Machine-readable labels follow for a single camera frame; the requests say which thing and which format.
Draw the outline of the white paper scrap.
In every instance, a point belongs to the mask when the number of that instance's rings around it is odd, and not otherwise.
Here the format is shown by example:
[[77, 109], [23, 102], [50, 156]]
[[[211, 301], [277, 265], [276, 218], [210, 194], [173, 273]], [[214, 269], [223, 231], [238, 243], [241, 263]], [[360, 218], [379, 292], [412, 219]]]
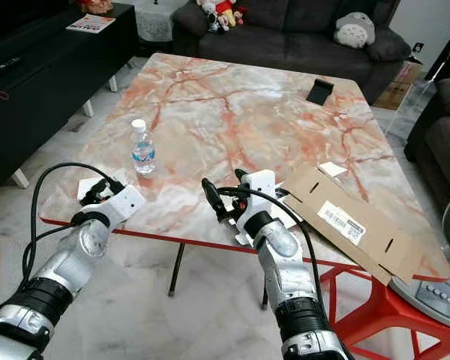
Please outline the white paper scrap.
[[76, 195], [76, 198], [78, 199], [79, 203], [81, 203], [81, 199], [85, 195], [85, 192], [87, 192], [88, 189], [92, 185], [95, 185], [96, 182], [101, 181], [101, 179], [104, 179], [104, 178], [102, 178], [102, 177], [99, 177], [99, 178], [85, 178], [85, 179], [81, 179], [81, 181], [79, 181], [79, 187], [78, 187], [77, 195]]

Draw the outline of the crumpled white paper sheet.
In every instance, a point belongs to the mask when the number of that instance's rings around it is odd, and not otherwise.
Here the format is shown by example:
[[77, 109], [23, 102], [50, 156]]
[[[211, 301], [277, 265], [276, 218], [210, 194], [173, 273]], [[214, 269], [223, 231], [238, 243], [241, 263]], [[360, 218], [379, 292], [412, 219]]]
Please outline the crumpled white paper sheet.
[[289, 229], [297, 223], [293, 213], [284, 211], [282, 206], [259, 196], [247, 199], [246, 212], [238, 220], [228, 220], [236, 229], [235, 240], [243, 247], [256, 247], [260, 230], [266, 225], [281, 225]]

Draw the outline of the clear plastic water bottle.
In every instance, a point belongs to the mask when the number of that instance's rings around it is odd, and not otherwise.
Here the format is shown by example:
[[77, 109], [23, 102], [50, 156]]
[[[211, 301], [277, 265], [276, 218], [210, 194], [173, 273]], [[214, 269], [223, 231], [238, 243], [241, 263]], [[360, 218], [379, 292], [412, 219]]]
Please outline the clear plastic water bottle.
[[142, 175], [151, 174], [156, 167], [155, 147], [149, 130], [149, 123], [143, 118], [136, 118], [131, 123], [133, 168]]

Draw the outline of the dark metal table leg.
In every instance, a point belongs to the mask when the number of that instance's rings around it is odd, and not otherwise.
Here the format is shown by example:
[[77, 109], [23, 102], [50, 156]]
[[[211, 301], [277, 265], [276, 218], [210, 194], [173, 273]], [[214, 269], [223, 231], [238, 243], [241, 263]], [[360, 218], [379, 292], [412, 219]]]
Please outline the dark metal table leg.
[[177, 249], [177, 253], [175, 256], [175, 261], [172, 267], [172, 277], [170, 278], [170, 282], [168, 285], [168, 292], [167, 292], [168, 297], [174, 297], [175, 295], [177, 284], [179, 281], [179, 274], [182, 266], [183, 256], [186, 251], [186, 246], [187, 244], [184, 242], [179, 243], [179, 247]]

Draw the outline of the black low cabinet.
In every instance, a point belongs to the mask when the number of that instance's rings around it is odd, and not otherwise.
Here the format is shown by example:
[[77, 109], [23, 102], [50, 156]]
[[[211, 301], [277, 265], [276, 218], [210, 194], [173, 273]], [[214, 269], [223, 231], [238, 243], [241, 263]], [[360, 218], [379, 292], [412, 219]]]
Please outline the black low cabinet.
[[0, 186], [138, 51], [132, 4], [114, 4], [99, 33], [68, 28], [83, 15], [62, 10], [0, 43]]

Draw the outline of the small black stand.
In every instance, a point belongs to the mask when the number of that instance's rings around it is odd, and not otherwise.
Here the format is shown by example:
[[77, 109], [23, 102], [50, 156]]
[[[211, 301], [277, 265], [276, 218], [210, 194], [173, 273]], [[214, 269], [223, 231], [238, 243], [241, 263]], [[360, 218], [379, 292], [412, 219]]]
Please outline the small black stand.
[[325, 106], [331, 93], [334, 92], [334, 83], [324, 79], [315, 79], [307, 93], [306, 100], [314, 105]]

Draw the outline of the flattened brown cardboard box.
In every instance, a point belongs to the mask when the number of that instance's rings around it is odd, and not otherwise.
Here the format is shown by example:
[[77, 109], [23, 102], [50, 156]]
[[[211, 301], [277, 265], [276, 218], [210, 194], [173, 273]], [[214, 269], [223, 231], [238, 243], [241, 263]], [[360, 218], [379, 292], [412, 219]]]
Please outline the flattened brown cardboard box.
[[286, 204], [338, 247], [350, 260], [382, 284], [393, 277], [410, 282], [419, 269], [423, 250], [397, 223], [341, 183], [314, 166], [299, 166], [282, 188]]

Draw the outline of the dark grey fabric sofa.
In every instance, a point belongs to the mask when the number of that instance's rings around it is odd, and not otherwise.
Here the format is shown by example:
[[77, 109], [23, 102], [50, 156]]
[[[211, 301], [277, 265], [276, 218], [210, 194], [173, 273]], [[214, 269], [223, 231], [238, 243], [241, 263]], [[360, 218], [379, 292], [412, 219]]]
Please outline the dark grey fabric sofa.
[[[400, 0], [236, 0], [243, 23], [223, 34], [209, 31], [199, 1], [187, 0], [171, 15], [175, 55], [348, 79], [372, 104], [413, 54], [390, 27]], [[335, 42], [335, 22], [349, 13], [370, 17], [372, 44]]]

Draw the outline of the black remote control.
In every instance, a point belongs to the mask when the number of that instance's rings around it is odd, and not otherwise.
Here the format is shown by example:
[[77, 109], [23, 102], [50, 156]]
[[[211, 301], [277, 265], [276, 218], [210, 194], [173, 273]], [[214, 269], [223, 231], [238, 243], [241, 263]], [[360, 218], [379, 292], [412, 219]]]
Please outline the black remote control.
[[12, 68], [15, 68], [22, 59], [20, 57], [12, 57], [9, 59], [6, 59], [5, 62], [0, 63], [0, 76], [7, 73]]

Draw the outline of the red and white magazine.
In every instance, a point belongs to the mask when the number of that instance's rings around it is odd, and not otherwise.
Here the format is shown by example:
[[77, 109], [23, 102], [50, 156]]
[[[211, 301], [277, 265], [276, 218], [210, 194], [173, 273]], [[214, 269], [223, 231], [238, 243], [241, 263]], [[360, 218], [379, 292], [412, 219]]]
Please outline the red and white magazine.
[[67, 25], [66, 29], [79, 33], [99, 34], [115, 21], [114, 17], [86, 13], [77, 21]]

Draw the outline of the red and white plush doll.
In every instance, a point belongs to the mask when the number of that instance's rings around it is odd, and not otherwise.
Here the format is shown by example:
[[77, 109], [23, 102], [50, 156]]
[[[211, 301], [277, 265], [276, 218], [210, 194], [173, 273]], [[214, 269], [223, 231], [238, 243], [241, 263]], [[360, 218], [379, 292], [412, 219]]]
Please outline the red and white plush doll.
[[245, 24], [245, 10], [238, 0], [196, 0], [208, 21], [208, 33], [224, 34], [236, 25]]

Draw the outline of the white lace covered side table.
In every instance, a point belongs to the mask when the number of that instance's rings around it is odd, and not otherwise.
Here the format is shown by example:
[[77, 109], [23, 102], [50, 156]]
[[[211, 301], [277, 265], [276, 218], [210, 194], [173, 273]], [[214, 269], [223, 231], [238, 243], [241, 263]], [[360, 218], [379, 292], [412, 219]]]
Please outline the white lace covered side table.
[[133, 0], [138, 35], [160, 44], [173, 41], [173, 13], [187, 0]]

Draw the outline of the red plush toy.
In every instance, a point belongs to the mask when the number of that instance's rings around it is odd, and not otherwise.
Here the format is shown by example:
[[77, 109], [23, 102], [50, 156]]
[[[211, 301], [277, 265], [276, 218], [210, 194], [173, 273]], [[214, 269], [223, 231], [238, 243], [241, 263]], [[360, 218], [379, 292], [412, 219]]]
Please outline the red plush toy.
[[76, 0], [76, 3], [85, 14], [107, 14], [114, 9], [112, 0]]

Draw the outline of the grey totoro plush toy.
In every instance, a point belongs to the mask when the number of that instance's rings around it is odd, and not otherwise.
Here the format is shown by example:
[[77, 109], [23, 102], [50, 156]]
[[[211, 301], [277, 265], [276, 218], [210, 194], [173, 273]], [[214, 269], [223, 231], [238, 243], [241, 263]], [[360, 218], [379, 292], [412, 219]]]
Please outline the grey totoro plush toy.
[[349, 48], [365, 48], [376, 41], [374, 22], [366, 13], [352, 11], [334, 22], [332, 39]]

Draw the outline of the grey fan base with buttons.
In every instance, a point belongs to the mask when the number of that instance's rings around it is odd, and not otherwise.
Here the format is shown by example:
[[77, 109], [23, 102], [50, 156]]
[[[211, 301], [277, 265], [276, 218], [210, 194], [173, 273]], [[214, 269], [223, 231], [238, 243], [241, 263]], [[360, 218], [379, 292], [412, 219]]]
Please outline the grey fan base with buttons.
[[413, 279], [406, 283], [393, 277], [388, 288], [424, 315], [450, 326], [450, 279], [439, 282]]

